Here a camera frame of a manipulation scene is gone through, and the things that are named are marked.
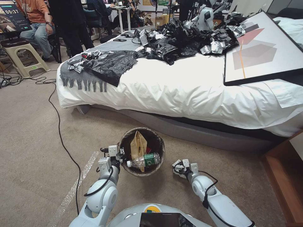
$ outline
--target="white tape strip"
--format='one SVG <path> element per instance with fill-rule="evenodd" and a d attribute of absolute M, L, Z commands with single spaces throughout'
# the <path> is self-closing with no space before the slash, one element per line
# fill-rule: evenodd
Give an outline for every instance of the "white tape strip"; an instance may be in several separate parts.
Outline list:
<path fill-rule="evenodd" d="M 85 179 L 88 171 L 91 169 L 92 165 L 94 164 L 94 162 L 95 162 L 95 160 L 96 160 L 96 158 L 97 158 L 98 155 L 99 155 L 99 151 L 95 151 L 91 155 L 90 159 L 88 160 L 88 162 L 86 163 L 86 165 L 84 166 L 84 168 L 82 169 L 82 171 L 81 171 L 81 177 L 80 177 L 80 181 L 79 181 L 79 187 L 80 187 L 82 181 Z M 67 193 L 66 197 L 62 201 L 61 205 L 57 209 L 56 213 L 51 218 L 51 220 L 48 223 L 47 227 L 56 227 L 57 226 L 57 224 L 60 221 L 63 213 L 68 208 L 70 202 L 72 201 L 72 199 L 74 198 L 74 196 L 76 194 L 77 183 L 78 183 L 78 177 L 77 177 L 77 180 L 75 181 L 75 183 L 73 184 L 73 186 L 71 187 L 70 191 Z"/>

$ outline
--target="floor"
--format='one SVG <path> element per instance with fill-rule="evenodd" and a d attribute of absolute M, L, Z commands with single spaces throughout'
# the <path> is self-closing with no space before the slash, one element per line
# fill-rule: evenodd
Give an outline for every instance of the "floor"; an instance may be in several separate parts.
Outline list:
<path fill-rule="evenodd" d="M 62 48 L 62 57 L 68 59 Z M 49 62 L 52 70 L 59 64 Z M 56 78 L 56 71 L 44 74 Z M 27 80 L 0 90 L 0 226 L 68 226 L 77 216 L 74 184 L 78 170 L 63 149 L 58 117 L 48 102 L 55 86 Z M 63 142 L 79 163 L 83 195 L 98 179 L 100 147 L 117 144 L 129 129 L 143 126 L 119 113 L 91 108 L 81 115 L 75 108 L 62 109 L 57 93 L 51 98 L 59 111 Z M 158 172 L 137 178 L 123 168 L 117 189 L 119 198 L 110 219 L 140 203 L 163 203 L 214 226 L 189 183 L 172 173 L 171 164 L 188 158 L 200 170 L 215 176 L 220 191 L 257 226 L 285 226 L 281 208 L 264 168 L 256 155 L 230 152 L 176 139 L 162 133 L 165 161 Z"/>

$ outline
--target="orange shirt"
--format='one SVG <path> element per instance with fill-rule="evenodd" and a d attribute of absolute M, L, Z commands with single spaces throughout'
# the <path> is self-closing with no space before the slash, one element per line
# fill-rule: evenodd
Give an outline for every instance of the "orange shirt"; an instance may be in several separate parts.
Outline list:
<path fill-rule="evenodd" d="M 16 0 L 17 7 L 26 14 L 31 23 L 45 23 L 44 13 L 49 10 L 43 0 Z"/>

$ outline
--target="plastic stool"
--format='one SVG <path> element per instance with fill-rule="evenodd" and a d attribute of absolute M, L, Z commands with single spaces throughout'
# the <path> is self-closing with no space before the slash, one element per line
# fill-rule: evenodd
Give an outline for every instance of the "plastic stool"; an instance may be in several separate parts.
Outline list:
<path fill-rule="evenodd" d="M 0 44 L 6 51 L 10 60 L 12 61 L 14 68 L 17 70 L 18 73 L 20 73 L 22 77 L 31 77 L 29 75 L 29 72 L 38 68 L 43 68 L 45 71 L 50 70 L 45 61 L 42 60 L 40 55 L 27 40 L 18 38 L 13 40 L 2 41 L 0 42 Z M 28 50 L 31 53 L 32 57 L 34 57 L 38 63 L 30 66 L 24 66 L 19 57 L 17 56 L 17 52 L 23 49 Z"/>

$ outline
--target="bed frame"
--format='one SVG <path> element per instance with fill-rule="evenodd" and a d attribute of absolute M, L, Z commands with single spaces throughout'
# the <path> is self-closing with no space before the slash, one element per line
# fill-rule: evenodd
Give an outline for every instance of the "bed frame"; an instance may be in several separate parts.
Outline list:
<path fill-rule="evenodd" d="M 166 135 L 195 142 L 210 147 L 224 150 L 248 152 L 254 154 L 263 154 L 285 139 L 279 136 L 273 136 L 271 139 L 261 139 L 246 136 L 243 134 L 234 134 L 214 129 L 199 127 L 186 124 L 170 118 L 155 116 L 148 113 L 142 113 L 133 110 L 116 110 L 103 105 L 92 105 L 92 107 L 115 111 L 117 113 L 129 116 L 146 126 L 164 133 Z M 81 114 L 86 114 L 91 108 L 90 105 L 78 105 L 76 108 Z"/>

